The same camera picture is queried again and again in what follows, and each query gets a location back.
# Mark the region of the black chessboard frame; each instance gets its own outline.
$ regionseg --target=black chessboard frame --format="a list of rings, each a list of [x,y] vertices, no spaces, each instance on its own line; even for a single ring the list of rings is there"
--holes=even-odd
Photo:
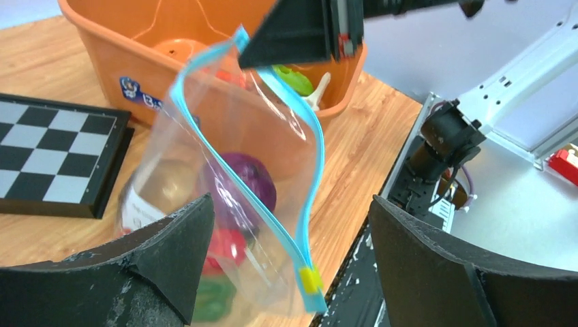
[[[98,169],[94,169],[90,176],[85,193],[79,203],[0,198],[0,213],[101,219],[134,134],[134,129],[127,126],[131,113],[126,110],[99,108],[3,93],[0,93],[0,102],[116,118],[107,139],[106,148],[100,153],[96,163]]]

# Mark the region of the plastic zipper bag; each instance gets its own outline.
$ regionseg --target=plastic zipper bag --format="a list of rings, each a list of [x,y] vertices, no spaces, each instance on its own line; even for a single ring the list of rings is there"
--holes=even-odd
[[[239,69],[248,41],[240,27],[179,73],[120,222],[129,232],[211,193],[215,227],[202,276],[226,277],[259,311],[322,313],[308,233],[324,167],[321,126],[271,67]]]

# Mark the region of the wooden table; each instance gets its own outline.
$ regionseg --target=wooden table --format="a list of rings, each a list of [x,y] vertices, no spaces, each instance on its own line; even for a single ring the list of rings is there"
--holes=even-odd
[[[0,31],[0,93],[108,106],[76,29],[63,17]],[[363,223],[420,105],[368,74],[326,133],[326,167],[311,217],[314,262],[325,287]],[[102,220],[0,215],[0,266],[63,258],[107,242],[117,194],[137,167],[149,130],[137,123]],[[261,315],[253,326],[308,326],[311,316]]]

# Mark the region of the red onion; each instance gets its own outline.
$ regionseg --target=red onion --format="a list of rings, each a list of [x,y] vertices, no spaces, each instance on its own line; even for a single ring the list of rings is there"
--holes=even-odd
[[[255,196],[273,212],[277,203],[277,190],[265,165],[243,153],[224,153],[221,157]],[[257,228],[262,221],[261,217],[255,213],[232,179],[227,177],[216,162],[203,168],[201,179],[213,197],[217,226],[241,230]]]

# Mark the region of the green toy vegetable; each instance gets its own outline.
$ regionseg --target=green toy vegetable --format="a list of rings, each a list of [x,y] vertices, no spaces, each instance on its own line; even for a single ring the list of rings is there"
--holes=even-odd
[[[292,89],[295,90],[300,96],[307,97],[311,95],[315,88],[313,88],[313,84],[307,78],[307,76],[303,75],[300,72],[296,72],[289,67],[283,65],[274,65],[273,71],[279,75],[279,77],[287,83]]]
[[[197,289],[193,322],[218,322],[231,312],[236,287],[226,275],[202,276]]]

